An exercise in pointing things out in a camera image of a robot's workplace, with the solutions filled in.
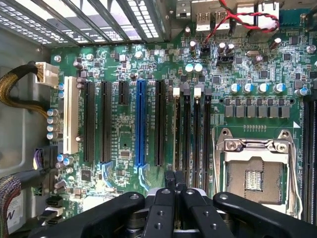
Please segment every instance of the blue pcie slot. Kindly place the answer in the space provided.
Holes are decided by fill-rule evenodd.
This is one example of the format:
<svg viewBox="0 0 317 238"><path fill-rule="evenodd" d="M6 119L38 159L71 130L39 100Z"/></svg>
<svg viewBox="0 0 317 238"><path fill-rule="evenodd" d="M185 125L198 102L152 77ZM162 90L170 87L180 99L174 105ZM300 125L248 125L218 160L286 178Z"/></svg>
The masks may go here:
<svg viewBox="0 0 317 238"><path fill-rule="evenodd" d="M147 82L137 80L136 94L136 119L135 119L135 166L145 164L145 133L147 117Z"/></svg>

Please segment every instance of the white pci slot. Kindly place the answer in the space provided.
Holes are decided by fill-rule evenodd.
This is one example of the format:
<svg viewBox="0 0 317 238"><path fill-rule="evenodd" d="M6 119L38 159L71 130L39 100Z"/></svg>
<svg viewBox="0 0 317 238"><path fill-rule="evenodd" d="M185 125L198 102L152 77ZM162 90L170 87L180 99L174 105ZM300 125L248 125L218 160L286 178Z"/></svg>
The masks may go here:
<svg viewBox="0 0 317 238"><path fill-rule="evenodd" d="M79 90L76 88L75 77L64 78L64 130L63 153L74 154L78 152L78 107Z"/></svg>

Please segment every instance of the green circuit board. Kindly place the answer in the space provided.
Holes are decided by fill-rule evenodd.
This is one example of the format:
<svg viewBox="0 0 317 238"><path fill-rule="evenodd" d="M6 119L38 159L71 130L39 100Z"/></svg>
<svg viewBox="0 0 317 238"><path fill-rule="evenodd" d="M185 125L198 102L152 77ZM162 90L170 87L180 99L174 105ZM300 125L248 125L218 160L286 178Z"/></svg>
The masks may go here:
<svg viewBox="0 0 317 238"><path fill-rule="evenodd" d="M302 28L281 30L274 36L282 39L282 43L276 50L269 49L269 43L250 44L246 38L221 38L211 39L211 56L209 58L200 57L200 43L203 39L194 37L185 38L180 34L171 43L128 45L128 46L100 46L83 48L55 49L52 52L52 64L59 66L60 82L65 76L78 77L78 69L73 63L80 59L87 73L87 80L95 83L95 156L93 162L84 162L83 145L79 143L79 153L72 155L75 162L72 165L73 172L68 174L64 170L60 171L60 179L67 183L67 189L62 194L65 202L65 216L72 217L90 206L87 203L96 205L116 197L124 192L137 191L146 195L147 191L154 187L164 186L164 171L173 170L174 159L174 133L175 133L175 102L172 94L173 88L189 88L191 92L191 120L190 120L190 168L193 165L193 151L195 147L195 127L194 127L194 88L197 85L205 92L211 89L211 130L214 131L214 140L217 142L221 130L227 128L233 137L237 138L262 138L276 139L282 130L288 130L294 141L296 153L296 173L297 182L301 183L301 161L302 161L302 98L294 94L295 89L309 88L309 84L315 75L317 68L314 63L317 61L316 54L307 53L307 46L317 44L317 33L305 33ZM195 39L197 48L191 52L189 43ZM232 43L235 46L234 62L231 65L217 66L217 46L220 42ZM253 65L254 57L246 56L249 51L259 51L263 56L263 62ZM136 53L142 52L142 56L137 59ZM54 62L55 56L61 56L61 62ZM185 67L188 64L196 65L200 63L203 70L200 74L186 73ZM132 79L130 74L137 75ZM136 123L136 80L144 79L147 82L147 112L146 112L146 166L140 170L135 167L135 123ZM156 81L165 80L166 83L166 115L165 115L165 140L164 163L162 166L155 166L155 112L156 112ZM108 167L106 181L102 176L101 157L101 82L112 83L111 101L111 166ZM120 81L127 81L129 84L128 105L119 105L118 85ZM252 83L254 89L251 93L243 93L242 89L233 94L230 91L232 84L241 87L247 83ZM268 91L260 94L257 87L266 83ZM284 83L286 89L276 94L273 87L278 83ZM51 107L59 107L58 91L52 90ZM82 90L79 97L79 132L83 134L84 127L84 98ZM237 115L237 107L243 107L239 111L243 116ZM248 117L247 107L255 107L254 117ZM280 107L286 108L278 112L276 116L270 117L268 114L259 115L259 107ZM204 104L201 106L201 133L200 159L203 156L203 112ZM184 115L181 116L180 143L181 152L184 148L183 122ZM209 140L209 176L208 195L214 192L213 174L213 140ZM220 189L225 190L223 183L223 158L220 164ZM283 203L287 193L287 170L281 168L280 176L280 198ZM190 186L202 187L202 182L194 184L193 176L188 177Z"/></svg>

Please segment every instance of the motherboard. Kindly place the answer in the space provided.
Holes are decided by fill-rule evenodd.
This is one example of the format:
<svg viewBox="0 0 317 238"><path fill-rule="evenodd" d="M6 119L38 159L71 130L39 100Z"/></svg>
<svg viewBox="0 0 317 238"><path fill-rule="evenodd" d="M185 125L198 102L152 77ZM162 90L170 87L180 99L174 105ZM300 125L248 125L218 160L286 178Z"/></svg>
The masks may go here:
<svg viewBox="0 0 317 238"><path fill-rule="evenodd" d="M229 191L303 215L317 32L286 24L266 43L205 44L195 27L170 43L53 50L48 138L66 218L128 191L146 195L168 170L210 197Z"/></svg>

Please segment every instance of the cable bundle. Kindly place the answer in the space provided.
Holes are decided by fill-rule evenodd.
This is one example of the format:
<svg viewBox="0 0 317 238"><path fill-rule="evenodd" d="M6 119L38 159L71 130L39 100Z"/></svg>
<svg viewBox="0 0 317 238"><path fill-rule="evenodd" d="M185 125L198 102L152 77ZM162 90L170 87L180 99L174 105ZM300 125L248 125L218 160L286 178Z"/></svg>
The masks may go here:
<svg viewBox="0 0 317 238"><path fill-rule="evenodd" d="M9 107L25 108L36 111L47 118L46 110L40 105L38 101L22 101L14 99L10 96L10 92L15 84L28 73L35 74L39 80L43 80L43 71L31 61L28 64L19 66L0 79L0 101Z"/></svg>
<svg viewBox="0 0 317 238"><path fill-rule="evenodd" d="M0 238L7 238L7 210L13 198L21 192L21 182L12 175L0 179Z"/></svg>
<svg viewBox="0 0 317 238"><path fill-rule="evenodd" d="M209 41L210 37L213 36L216 33L216 30L219 28L219 26L221 24L223 24L225 21L229 20L229 19L235 20L236 22L240 23L241 25L243 25L247 29L254 30L254 31L262 31L264 33L275 31L279 27L279 20L274 15L270 15L268 13L261 13L261 12L250 12L250 13L237 13L237 14L235 14L235 13L233 13L233 11L230 8L227 7L227 4L226 4L225 0L219 0L219 3L221 5L221 7L226 9L227 16L221 22L219 22L219 24L217 24L215 26L214 30L206 37L205 44ZM249 23L243 22L238 16L265 16L265 17L269 17L272 20L274 20L276 22L276 25L273 28L260 28L258 26L253 26L253 25L251 25Z"/></svg>

